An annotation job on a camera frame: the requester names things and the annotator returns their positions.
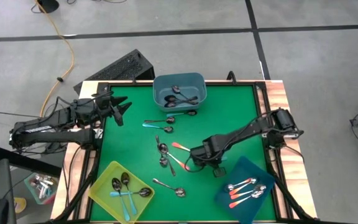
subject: spoon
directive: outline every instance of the spoon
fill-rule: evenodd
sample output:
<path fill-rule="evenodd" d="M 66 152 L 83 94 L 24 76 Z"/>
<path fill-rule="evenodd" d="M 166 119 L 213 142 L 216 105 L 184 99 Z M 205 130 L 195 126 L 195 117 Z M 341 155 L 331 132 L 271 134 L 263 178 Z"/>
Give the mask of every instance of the spoon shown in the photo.
<path fill-rule="evenodd" d="M 172 143 L 172 146 L 190 152 L 190 149 L 186 148 L 185 146 L 182 146 L 181 144 L 179 144 L 179 143 L 177 143 L 177 142 L 173 142 L 173 143 Z"/>
<path fill-rule="evenodd" d="M 165 120 L 144 120 L 145 123 L 162 122 L 162 121 L 165 121 L 168 124 L 173 124 L 175 122 L 175 117 L 168 117 Z"/>
<path fill-rule="evenodd" d="M 166 133 L 172 133 L 173 132 L 173 127 L 169 126 L 169 127 L 158 127 L 158 126 L 154 126 L 154 125 L 151 125 L 151 124 L 143 124 L 143 127 L 146 127 L 146 128 L 158 128 L 158 129 L 162 129 L 164 130 Z"/>
<path fill-rule="evenodd" d="M 181 94 L 181 96 L 183 96 L 184 98 L 186 98 L 187 100 L 189 100 L 183 93 L 180 92 L 179 86 L 173 85 L 173 86 L 172 86 L 172 91 L 173 91 L 175 94 Z"/>
<path fill-rule="evenodd" d="M 238 185 L 241 185 L 241 184 L 246 184 L 246 183 L 248 183 L 248 182 L 250 182 L 250 181 L 251 181 L 251 178 L 248 178 L 248 179 L 246 179 L 245 181 L 239 182 L 238 184 L 234 184 L 234 185 L 228 184 L 228 185 L 226 186 L 226 190 L 227 190 L 227 191 L 232 191 L 232 190 L 234 190 L 234 187 L 237 187 Z"/>
<path fill-rule="evenodd" d="M 168 162 L 169 168 L 171 168 L 172 176 L 176 176 L 177 173 L 173 169 L 173 166 L 172 166 L 171 162 L 169 161 L 169 159 L 167 157 L 167 154 L 169 153 L 168 152 L 168 146 L 165 143 L 160 143 L 160 138 L 158 136 L 155 136 L 155 140 L 157 141 L 157 149 L 161 153 L 160 165 L 162 167 L 164 167 L 162 162 L 165 162 L 164 159 L 166 159 L 167 162 Z"/>
<path fill-rule="evenodd" d="M 167 114 L 167 117 L 183 115 L 183 114 L 194 116 L 194 115 L 197 115 L 197 111 L 196 110 L 189 110 L 189 111 L 186 111 L 184 113 L 172 113 L 172 114 Z"/>
<path fill-rule="evenodd" d="M 130 195 L 130 194 L 139 194 L 141 197 L 148 197 L 152 193 L 152 190 L 148 187 L 142 188 L 138 192 L 123 192 L 121 195 Z M 110 192 L 110 197 L 117 197 L 119 196 L 118 192 Z"/>
<path fill-rule="evenodd" d="M 160 165 L 164 168 L 166 168 L 168 166 L 168 160 L 163 155 L 161 155 L 161 158 L 160 158 Z"/>
<path fill-rule="evenodd" d="M 185 166 L 184 163 L 180 162 L 177 158 L 175 158 L 172 154 L 170 154 L 169 152 L 167 152 L 168 156 L 172 157 L 173 160 L 175 160 L 182 168 L 184 168 L 185 170 L 190 170 L 190 168 L 188 166 Z"/>
<path fill-rule="evenodd" d="M 175 191 L 175 194 L 176 194 L 178 197 L 184 197 L 184 196 L 186 196 L 185 189 L 183 189 L 183 188 L 180 188 L 180 187 L 179 187 L 179 188 L 177 188 L 177 189 L 174 189 L 174 188 L 168 186 L 167 184 L 164 184 L 163 182 L 157 180 L 156 178 L 153 179 L 153 182 L 156 183 L 156 184 L 160 184 L 160 185 L 162 185 L 162 186 L 164 186 L 164 187 L 168 187 L 169 189 L 174 190 L 174 191 Z"/>
<path fill-rule="evenodd" d="M 124 211 L 124 216 L 125 216 L 125 221 L 129 221 L 129 214 L 128 214 L 128 211 L 127 211 L 127 208 L 125 207 L 125 204 L 124 204 L 124 201 L 122 199 L 122 196 L 121 196 L 121 182 L 119 181 L 119 179 L 117 178 L 113 178 L 112 181 L 112 187 L 114 190 L 116 190 L 119 194 L 119 198 L 121 199 L 121 204 L 122 204 L 122 209 Z"/>
<path fill-rule="evenodd" d="M 155 140 L 157 142 L 157 149 L 161 154 L 165 154 L 168 152 L 168 146 L 165 143 L 160 143 L 160 138 L 158 135 L 155 136 Z"/>
<path fill-rule="evenodd" d="M 180 101 L 175 101 L 175 102 L 168 102 L 164 105 L 164 107 L 166 108 L 173 108 L 176 107 L 177 105 L 181 104 L 181 103 L 189 103 L 191 105 L 197 105 L 198 102 L 194 102 L 194 101 L 188 101 L 188 100 L 180 100 Z"/>
<path fill-rule="evenodd" d="M 129 192 L 129 187 L 128 187 L 128 184 L 129 184 L 129 175 L 128 175 L 128 173 L 123 172 L 123 173 L 121 174 L 121 182 L 127 187 L 127 190 L 128 190 L 128 192 Z M 129 194 L 129 201 L 130 201 L 130 203 L 131 203 L 132 214 L 133 214 L 133 215 L 136 215 L 136 213 L 137 213 L 136 207 L 135 207 L 134 201 L 132 201 L 132 197 L 131 197 L 130 194 Z"/>
<path fill-rule="evenodd" d="M 254 191 L 254 192 L 252 193 L 252 195 L 250 195 L 250 196 L 248 196 L 248 197 L 246 197 L 246 198 L 243 198 L 243 199 L 241 199 L 241 200 L 238 200 L 238 201 L 236 201 L 236 202 L 230 203 L 230 204 L 229 204 L 229 207 L 230 207 L 230 208 L 234 208 L 235 206 L 237 206 L 237 205 L 240 204 L 241 202 L 247 200 L 248 198 L 250 198 L 250 197 L 259 198 L 262 194 L 264 194 L 264 191 L 263 191 L 263 190 Z"/>
<path fill-rule="evenodd" d="M 251 192 L 253 192 L 253 191 L 261 191 L 261 190 L 263 191 L 263 190 L 265 190 L 265 189 L 266 189 L 266 186 L 265 186 L 265 185 L 263 185 L 263 184 L 258 184 L 258 185 L 256 185 L 256 186 L 254 187 L 253 190 L 250 190 L 250 191 L 248 191 L 248 192 L 244 192 L 244 193 L 241 193 L 241 194 L 232 195 L 232 196 L 230 196 L 230 198 L 231 198 L 231 199 L 236 199 L 236 198 L 241 197 L 241 196 L 243 196 L 243 195 L 249 194 L 249 193 L 251 193 Z"/>
<path fill-rule="evenodd" d="M 254 184 L 254 183 L 256 183 L 256 181 L 257 181 L 257 179 L 251 178 L 251 180 L 250 180 L 248 183 L 244 184 L 243 186 L 241 186 L 241 187 L 239 187 L 239 188 L 236 188 L 236 189 L 230 191 L 229 194 L 230 194 L 230 195 L 234 195 L 234 194 L 236 194 L 238 191 L 240 191 L 241 189 L 243 189 L 245 186 L 247 186 L 247 185 L 249 185 L 249 184 Z"/>
<path fill-rule="evenodd" d="M 198 100 L 198 97 L 193 96 L 190 99 L 186 98 L 185 100 L 181 100 L 181 99 L 178 99 L 177 97 L 175 97 L 174 95 L 168 95 L 168 96 L 164 97 L 164 100 L 167 101 L 167 102 L 193 101 L 193 100 Z"/>

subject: blue tray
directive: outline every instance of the blue tray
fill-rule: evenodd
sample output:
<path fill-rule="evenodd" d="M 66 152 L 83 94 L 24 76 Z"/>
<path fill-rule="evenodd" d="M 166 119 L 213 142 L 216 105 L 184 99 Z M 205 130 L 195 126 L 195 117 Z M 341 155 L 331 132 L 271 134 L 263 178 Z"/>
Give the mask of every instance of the blue tray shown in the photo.
<path fill-rule="evenodd" d="M 228 184 L 236 184 L 246 180 L 249 177 L 255 177 L 258 182 L 255 184 L 249 184 L 241 189 L 237 194 L 250 191 L 258 184 L 266 186 L 264 193 L 259 198 L 249 198 L 234 208 L 230 208 L 229 204 L 241 200 L 250 194 L 232 200 L 229 192 L 224 189 Z M 266 171 L 260 169 L 250 160 L 244 156 L 240 157 L 237 164 L 234 166 L 232 172 L 226 181 L 222 184 L 219 192 L 215 195 L 215 202 L 221 205 L 226 211 L 228 211 L 234 218 L 236 218 L 242 224 L 252 223 L 257 212 L 265 201 L 266 197 L 270 194 L 274 186 L 274 178 Z"/>
<path fill-rule="evenodd" d="M 174 108 L 166 108 L 167 103 L 164 98 L 168 95 L 175 95 L 177 98 L 184 100 L 184 97 L 175 94 L 172 91 L 172 86 L 179 86 L 180 92 L 191 98 L 197 96 L 197 105 L 189 103 L 181 103 Z M 185 111 L 198 109 L 206 98 L 206 86 L 204 77 L 199 73 L 181 73 L 173 75 L 161 75 L 153 81 L 153 96 L 154 102 L 164 112 Z"/>

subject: orange cable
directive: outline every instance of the orange cable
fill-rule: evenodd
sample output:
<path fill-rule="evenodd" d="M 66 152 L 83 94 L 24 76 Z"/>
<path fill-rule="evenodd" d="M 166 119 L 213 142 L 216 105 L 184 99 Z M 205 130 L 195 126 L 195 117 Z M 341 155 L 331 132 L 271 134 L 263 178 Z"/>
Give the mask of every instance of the orange cable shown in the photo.
<path fill-rule="evenodd" d="M 59 32 L 59 30 L 57 29 L 57 26 L 56 24 L 53 22 L 52 18 L 47 14 L 47 12 L 45 11 L 45 9 L 38 3 L 37 0 L 35 0 L 35 3 L 38 5 L 38 7 L 41 9 L 41 11 L 48 17 L 50 23 L 52 23 L 53 27 L 55 28 L 56 30 L 56 33 L 57 35 L 62 39 L 64 40 L 64 42 L 66 42 L 67 46 L 70 48 L 70 52 L 71 52 L 71 65 L 70 65 L 70 68 L 60 77 L 60 78 L 64 78 L 66 77 L 74 68 L 74 51 L 73 51 L 73 47 L 71 47 L 70 43 L 64 38 L 64 36 L 62 36 Z M 57 85 L 59 84 L 60 82 L 57 81 L 54 86 L 52 87 L 52 89 L 49 91 L 43 105 L 42 105 L 42 108 L 41 108 L 41 112 L 40 112 L 40 117 L 43 117 L 44 116 L 44 109 L 49 101 L 49 98 L 50 96 L 52 95 L 54 89 L 56 89 Z"/>

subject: plastic container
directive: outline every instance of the plastic container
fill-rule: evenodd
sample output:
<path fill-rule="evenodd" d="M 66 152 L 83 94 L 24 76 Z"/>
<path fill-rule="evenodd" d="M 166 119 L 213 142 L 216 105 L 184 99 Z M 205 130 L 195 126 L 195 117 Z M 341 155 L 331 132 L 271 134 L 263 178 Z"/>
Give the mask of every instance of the plastic container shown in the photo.
<path fill-rule="evenodd" d="M 123 172 L 127 172 L 129 174 L 130 181 L 128 187 L 131 192 L 138 192 L 143 187 L 148 187 L 152 190 L 152 193 L 148 197 L 141 197 L 138 194 L 132 194 L 132 199 L 137 210 L 136 215 L 132 214 L 129 197 L 127 195 L 122 196 L 128 214 L 131 218 L 128 222 L 125 221 L 124 218 L 121 199 L 119 197 L 110 197 L 110 192 L 115 192 L 111 184 L 112 179 L 115 177 L 120 180 L 121 174 Z M 127 192 L 127 189 L 124 184 L 122 185 L 122 192 Z M 146 208 L 147 204 L 149 204 L 149 202 L 151 201 L 152 197 L 154 196 L 154 193 L 155 192 L 153 188 L 145 184 L 143 181 L 141 181 L 134 174 L 125 169 L 118 162 L 112 161 L 90 188 L 89 197 L 92 198 L 103 209 L 105 209 L 105 211 L 112 215 L 117 221 L 126 224 L 136 222 L 136 220 L 140 217 L 140 215 Z"/>
<path fill-rule="evenodd" d="M 31 184 L 30 184 L 32 182 L 32 180 L 35 179 L 36 175 L 44 176 L 43 174 L 33 173 L 28 178 L 26 178 L 24 180 L 25 185 L 27 186 L 27 188 L 31 192 L 31 194 L 34 197 L 34 199 L 37 202 L 37 204 L 46 205 L 46 204 L 52 203 L 55 200 L 56 191 L 57 191 L 57 185 L 58 185 L 59 181 L 56 178 L 52 177 L 52 180 L 54 181 L 54 184 L 52 186 L 50 186 L 51 191 L 52 191 L 51 194 L 49 196 L 44 197 L 44 198 L 39 198 L 40 190 L 35 188 L 35 187 L 33 187 L 33 186 L 31 186 Z"/>
<path fill-rule="evenodd" d="M 238 191 L 237 194 L 251 191 L 256 185 L 259 184 L 266 186 L 264 193 L 259 198 L 249 198 L 234 208 L 230 208 L 230 203 L 246 198 L 250 196 L 250 194 L 231 199 L 229 192 L 225 191 L 227 184 L 236 184 L 250 177 L 256 178 L 257 182 L 255 184 L 250 184 L 244 187 Z M 239 158 L 232 172 L 229 174 L 226 181 L 222 184 L 222 186 L 219 188 L 219 191 L 216 193 L 215 202 L 222 206 L 223 209 L 235 217 L 240 223 L 252 223 L 263 202 L 267 198 L 268 194 L 270 194 L 270 191 L 273 189 L 273 186 L 274 178 L 269 173 L 257 167 L 250 160 L 242 156 Z"/>
<path fill-rule="evenodd" d="M 172 86 L 179 86 L 180 92 L 187 98 L 197 96 L 197 105 L 189 103 L 181 103 L 173 108 L 166 108 L 167 103 L 164 97 L 168 95 L 175 95 L 178 99 L 184 100 L 181 94 L 175 94 L 172 91 Z M 206 86 L 204 77 L 200 73 L 181 73 L 173 75 L 161 75 L 154 79 L 153 82 L 154 102 L 164 112 L 185 111 L 198 109 L 206 98 Z"/>

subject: black floor stripe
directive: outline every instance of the black floor stripe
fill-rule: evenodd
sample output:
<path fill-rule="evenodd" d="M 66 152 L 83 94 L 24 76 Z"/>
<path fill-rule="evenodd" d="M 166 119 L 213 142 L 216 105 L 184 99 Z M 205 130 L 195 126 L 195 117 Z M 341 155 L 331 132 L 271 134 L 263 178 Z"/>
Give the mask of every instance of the black floor stripe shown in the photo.
<path fill-rule="evenodd" d="M 247 10 L 248 10 L 249 21 L 251 23 L 252 33 L 254 35 L 258 58 L 259 58 L 261 66 L 262 66 L 262 75 L 264 76 L 265 80 L 270 80 L 270 74 L 269 74 L 269 69 L 267 68 L 267 62 L 266 62 L 266 58 L 265 58 L 264 48 L 262 47 L 262 41 L 260 41 L 258 27 L 256 24 L 255 14 L 254 14 L 254 10 L 252 9 L 251 1 L 246 0 L 246 5 L 247 5 Z"/>
<path fill-rule="evenodd" d="M 228 29 L 194 29 L 194 30 L 163 30 L 147 32 L 121 32 L 105 34 L 78 34 L 65 36 L 68 40 L 73 39 L 97 39 L 112 37 L 150 37 L 162 35 L 194 35 L 194 34 L 238 34 L 252 32 L 251 28 L 228 28 Z M 29 41 L 29 40 L 60 40 L 57 35 L 32 36 L 32 37 L 0 37 L 0 42 L 5 41 Z"/>
<path fill-rule="evenodd" d="M 309 26 L 309 27 L 268 27 L 268 28 L 258 28 L 258 32 L 291 32 L 291 31 L 351 30 L 351 29 L 358 29 L 358 25 Z"/>
<path fill-rule="evenodd" d="M 267 27 L 267 28 L 227 28 L 227 29 L 196 29 L 196 30 L 163 30 L 145 32 L 121 32 L 104 34 L 78 34 L 65 36 L 68 40 L 73 39 L 98 39 L 114 37 L 153 37 L 162 35 L 194 35 L 194 34 L 238 34 L 246 32 L 296 32 L 296 31 L 319 31 L 319 30 L 351 30 L 358 29 L 358 25 L 344 26 L 312 26 L 312 27 Z M 27 37 L 0 37 L 0 42 L 31 41 L 31 40 L 60 40 L 57 35 L 41 35 Z"/>

